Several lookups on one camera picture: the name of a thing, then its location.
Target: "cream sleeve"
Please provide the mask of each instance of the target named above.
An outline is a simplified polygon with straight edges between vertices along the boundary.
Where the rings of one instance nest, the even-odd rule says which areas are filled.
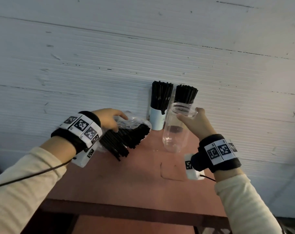
[[[42,148],[33,148],[0,175],[0,184],[40,172],[61,162]],[[26,226],[66,167],[0,187],[0,234],[17,234]]]
[[[215,191],[221,198],[233,234],[282,233],[245,174],[216,183]]]

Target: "table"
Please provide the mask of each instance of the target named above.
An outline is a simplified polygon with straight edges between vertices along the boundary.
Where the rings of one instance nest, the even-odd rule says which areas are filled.
[[[84,168],[69,164],[41,208],[50,212],[106,216],[209,227],[228,227],[214,182],[188,180],[184,154],[196,153],[198,138],[190,135],[181,153],[165,150],[163,131],[151,131],[121,162],[96,152]],[[206,169],[205,174],[212,177]]]

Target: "clear plastic bag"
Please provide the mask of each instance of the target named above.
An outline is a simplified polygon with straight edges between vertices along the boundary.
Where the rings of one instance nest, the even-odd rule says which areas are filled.
[[[125,120],[119,116],[114,117],[115,121],[117,122],[118,128],[133,130],[133,129],[136,129],[141,124],[145,124],[150,129],[152,129],[152,124],[148,120],[143,119],[130,111],[125,111],[124,113],[128,117],[128,120]],[[107,149],[103,145],[100,144],[100,140],[97,142],[98,143],[97,151],[106,152]]]

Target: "clear plastic jar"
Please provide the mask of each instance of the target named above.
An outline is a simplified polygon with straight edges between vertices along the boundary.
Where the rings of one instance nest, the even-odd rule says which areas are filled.
[[[173,103],[170,106],[165,120],[163,143],[172,153],[179,153],[187,145],[190,133],[186,125],[177,119],[178,113],[193,118],[197,112],[189,104]]]

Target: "hand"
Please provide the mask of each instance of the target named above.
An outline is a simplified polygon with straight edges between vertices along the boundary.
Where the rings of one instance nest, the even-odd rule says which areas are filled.
[[[100,119],[101,127],[109,130],[112,129],[115,132],[118,132],[118,125],[114,120],[114,116],[120,116],[125,120],[128,120],[128,117],[122,111],[113,108],[95,110],[93,113]]]
[[[196,108],[196,111],[197,114],[195,118],[189,118],[182,114],[177,114],[177,118],[182,121],[200,141],[210,135],[216,134],[216,131],[205,115],[205,110],[203,108]]]

